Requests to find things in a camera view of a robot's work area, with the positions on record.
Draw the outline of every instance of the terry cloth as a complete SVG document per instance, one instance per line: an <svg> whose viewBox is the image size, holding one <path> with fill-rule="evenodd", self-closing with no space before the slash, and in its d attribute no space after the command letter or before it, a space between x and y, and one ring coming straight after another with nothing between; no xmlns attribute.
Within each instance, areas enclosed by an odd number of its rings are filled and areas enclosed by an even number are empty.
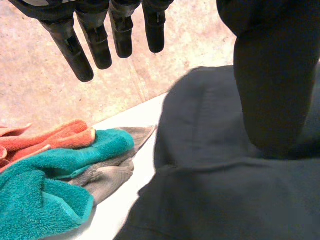
<svg viewBox="0 0 320 240"><path fill-rule="evenodd" d="M31 125L24 128L0 128L0 146L7 150L6 158L0 158L0 173L17 161L43 153L49 149L81 148L91 145L95 140L95 129L88 128L81 120L74 120L55 130L32 137L21 136Z"/></svg>
<svg viewBox="0 0 320 240"><path fill-rule="evenodd" d="M134 148L123 155L92 165L69 184L85 188L93 195L94 205L100 204L131 178L134 170L132 159L156 128L120 127L120 130L128 132L133 137Z"/></svg>
<svg viewBox="0 0 320 240"><path fill-rule="evenodd" d="M115 240L320 239L320 71L282 159L250 142L232 66L190 72L164 101L154 164Z"/></svg>
<svg viewBox="0 0 320 240"><path fill-rule="evenodd" d="M96 132L92 146L52 149L17 162L0 175L0 239L37 240L78 228L94 198L82 187L59 180L134 147L123 130Z"/></svg>

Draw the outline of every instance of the black fabric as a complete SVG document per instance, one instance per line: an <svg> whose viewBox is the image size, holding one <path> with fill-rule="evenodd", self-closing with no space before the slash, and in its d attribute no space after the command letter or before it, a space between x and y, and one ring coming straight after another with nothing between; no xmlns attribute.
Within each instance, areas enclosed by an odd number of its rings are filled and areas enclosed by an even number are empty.
<svg viewBox="0 0 320 240"><path fill-rule="evenodd" d="M234 74L248 136L265 152L285 155L310 107L320 1L217 0L217 7L237 36Z"/></svg>
<svg viewBox="0 0 320 240"><path fill-rule="evenodd" d="M297 144L266 157L246 134L232 66L201 67L169 92L156 174L116 240L319 240L320 72Z"/></svg>

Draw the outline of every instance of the orange towel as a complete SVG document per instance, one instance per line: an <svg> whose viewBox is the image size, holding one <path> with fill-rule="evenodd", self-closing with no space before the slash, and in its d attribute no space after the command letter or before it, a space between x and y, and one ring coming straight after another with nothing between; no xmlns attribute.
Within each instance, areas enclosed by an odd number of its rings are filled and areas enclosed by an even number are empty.
<svg viewBox="0 0 320 240"><path fill-rule="evenodd" d="M51 131L48 131L48 132L45 132L43 134L36 135L33 137L20 136L20 135L0 137L0 146L6 148L6 150L8 152L17 151L20 149L25 149L25 148L28 148L28 147L31 147L31 146L34 146L34 145L37 145L37 144L44 142L49 137L59 133L60 131L62 131L63 129L65 129L71 125L78 125L78 124L81 126L82 131L84 131L88 128L87 124L84 121L74 120L74 121L71 121L67 124L61 125L54 130L51 130Z"/></svg>
<svg viewBox="0 0 320 240"><path fill-rule="evenodd" d="M96 131L82 120L74 120L41 135L20 136L31 125L23 128L0 127L0 173L14 163L49 149L88 147L95 141Z"/></svg>

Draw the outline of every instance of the speckled floor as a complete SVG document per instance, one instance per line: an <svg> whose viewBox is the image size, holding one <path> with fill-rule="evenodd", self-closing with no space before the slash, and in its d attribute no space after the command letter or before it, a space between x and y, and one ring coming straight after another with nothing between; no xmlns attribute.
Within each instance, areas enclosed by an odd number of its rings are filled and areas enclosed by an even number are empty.
<svg viewBox="0 0 320 240"><path fill-rule="evenodd" d="M0 126L33 123L28 132L35 133L75 118L93 125L167 92L192 68L233 63L235 37L222 23L216 1L176 0L166 12L166 44L159 54L148 49L141 7L132 20L133 55L120 59L106 19L113 60L107 70L94 65L75 21L95 74L82 83L38 21L0 0Z"/></svg>

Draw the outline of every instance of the black cover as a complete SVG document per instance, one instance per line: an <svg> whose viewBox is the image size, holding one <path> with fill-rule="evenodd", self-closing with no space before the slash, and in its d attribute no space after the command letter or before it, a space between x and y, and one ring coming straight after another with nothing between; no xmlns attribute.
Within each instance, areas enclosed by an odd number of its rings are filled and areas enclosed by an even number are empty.
<svg viewBox="0 0 320 240"><path fill-rule="evenodd" d="M163 105L156 175L116 240L319 240L320 72L298 143L265 156L246 134L232 66L198 68Z"/></svg>

